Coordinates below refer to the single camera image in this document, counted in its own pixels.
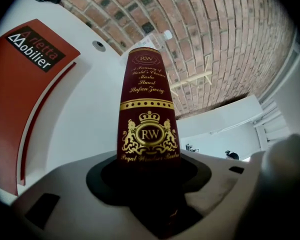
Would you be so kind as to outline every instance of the lion emblem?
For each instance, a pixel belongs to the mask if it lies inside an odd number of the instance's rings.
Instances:
[[[137,153],[142,155],[145,151],[147,154],[155,154],[160,152],[163,154],[165,151],[173,152],[177,147],[176,143],[176,130],[171,130],[170,120],[167,119],[163,125],[164,141],[156,146],[143,146],[136,141],[136,124],[131,119],[128,120],[128,131],[123,131],[122,141],[124,142],[122,150],[127,154]]]

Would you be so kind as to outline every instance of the person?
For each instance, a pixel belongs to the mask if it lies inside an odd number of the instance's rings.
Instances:
[[[226,158],[225,159],[239,160],[239,156],[238,156],[237,153],[234,153],[234,152],[231,153],[230,150],[227,150],[225,153],[226,153]]]

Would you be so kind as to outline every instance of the brick ceiling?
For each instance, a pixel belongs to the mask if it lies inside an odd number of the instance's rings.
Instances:
[[[62,0],[62,4],[119,54],[148,33],[171,30],[173,38],[161,50],[170,83],[205,68],[212,70],[212,85],[200,78],[174,90],[178,118],[247,94],[260,96],[284,63],[294,34],[294,25],[277,0]]]

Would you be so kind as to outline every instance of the book spine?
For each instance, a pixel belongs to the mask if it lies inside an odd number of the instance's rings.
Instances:
[[[117,161],[136,170],[180,166],[174,104],[161,54],[151,48],[129,53],[123,80]]]
[[[155,236],[176,231],[185,205],[180,144],[167,73],[160,53],[129,53],[120,103],[117,163],[131,212]]]

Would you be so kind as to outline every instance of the white table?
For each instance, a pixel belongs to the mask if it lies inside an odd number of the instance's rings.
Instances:
[[[81,55],[36,119],[26,157],[26,185],[18,185],[19,194],[60,165],[116,149],[125,72],[111,46],[58,4],[16,0],[0,23],[0,36],[32,19],[42,21]],[[94,40],[106,51],[96,50]]]

